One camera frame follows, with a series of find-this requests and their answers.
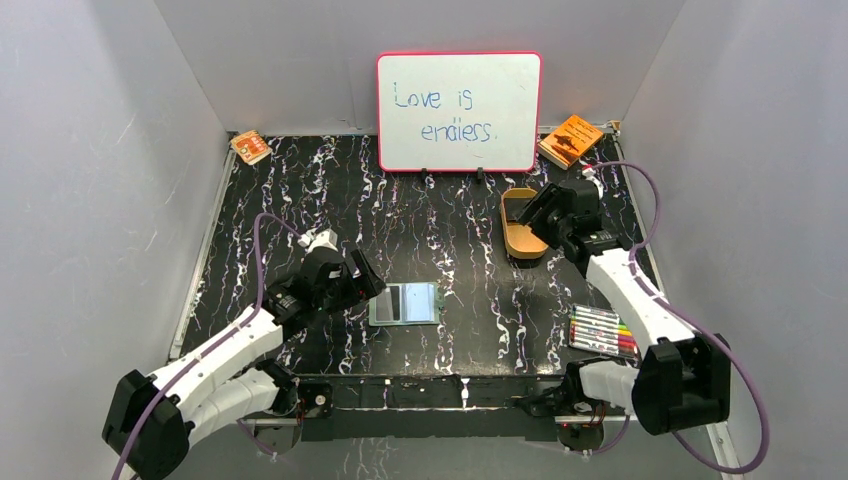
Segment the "green card holder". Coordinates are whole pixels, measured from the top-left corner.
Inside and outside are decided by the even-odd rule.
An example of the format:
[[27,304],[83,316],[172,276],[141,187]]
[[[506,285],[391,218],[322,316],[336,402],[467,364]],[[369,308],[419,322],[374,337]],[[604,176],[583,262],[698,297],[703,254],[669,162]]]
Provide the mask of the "green card holder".
[[373,312],[375,298],[368,303],[368,323],[372,327],[438,325],[444,309],[444,297],[435,282],[390,283],[401,292],[401,320],[378,323]]

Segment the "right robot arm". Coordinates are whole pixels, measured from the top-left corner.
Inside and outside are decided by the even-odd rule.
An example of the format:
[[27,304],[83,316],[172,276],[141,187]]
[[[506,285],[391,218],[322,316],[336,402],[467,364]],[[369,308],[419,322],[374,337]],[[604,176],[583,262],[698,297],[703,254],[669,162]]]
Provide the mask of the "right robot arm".
[[662,294],[630,256],[631,243],[604,229],[593,182],[547,184],[522,205],[516,220],[560,250],[604,295],[641,356],[637,368],[604,358],[569,363],[563,399],[571,411],[587,414],[605,402],[635,415],[651,435],[728,418],[727,345],[661,306]]

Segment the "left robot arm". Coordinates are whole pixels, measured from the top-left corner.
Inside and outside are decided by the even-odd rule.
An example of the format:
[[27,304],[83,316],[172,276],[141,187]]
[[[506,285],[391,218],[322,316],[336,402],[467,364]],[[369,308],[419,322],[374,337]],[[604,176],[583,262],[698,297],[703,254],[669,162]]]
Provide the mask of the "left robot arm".
[[102,431],[119,456],[114,478],[131,469],[136,479],[164,479],[215,431],[257,412],[295,411],[299,382],[267,352],[319,317],[364,304],[385,288],[361,251],[342,256],[317,247],[195,350],[150,374],[127,373]]

